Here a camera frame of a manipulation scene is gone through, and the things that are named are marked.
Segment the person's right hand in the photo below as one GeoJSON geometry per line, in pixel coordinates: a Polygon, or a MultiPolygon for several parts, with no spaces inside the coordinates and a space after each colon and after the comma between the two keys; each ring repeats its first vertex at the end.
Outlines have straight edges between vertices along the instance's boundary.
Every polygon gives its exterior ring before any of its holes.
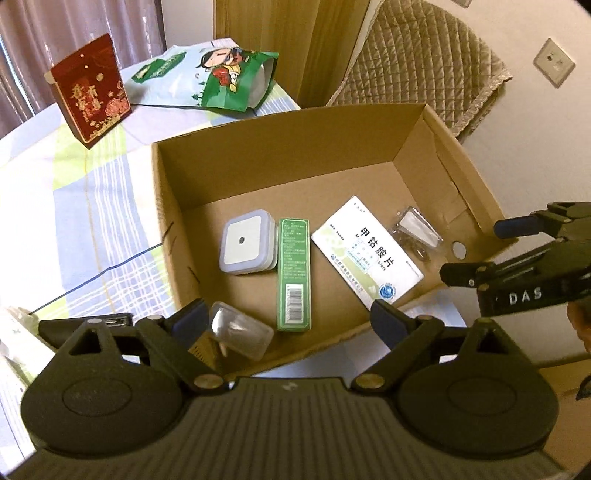
{"type": "Polygon", "coordinates": [[[591,304],[590,298],[569,302],[567,305],[568,319],[583,342],[585,350],[591,351],[591,304]]]}

